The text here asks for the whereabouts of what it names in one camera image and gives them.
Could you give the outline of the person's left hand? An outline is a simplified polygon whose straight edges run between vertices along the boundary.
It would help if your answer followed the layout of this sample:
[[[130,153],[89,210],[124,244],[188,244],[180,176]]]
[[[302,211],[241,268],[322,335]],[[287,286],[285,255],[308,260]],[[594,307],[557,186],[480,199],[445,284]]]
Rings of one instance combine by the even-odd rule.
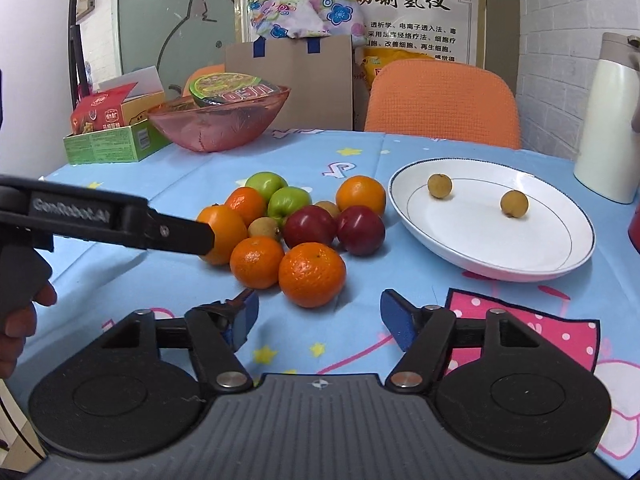
[[[24,350],[26,339],[31,337],[37,328],[37,311],[35,304],[51,307],[56,303],[58,295],[52,284],[47,282],[27,304],[12,312],[4,320],[0,339],[1,378],[9,378],[15,370],[17,360]]]

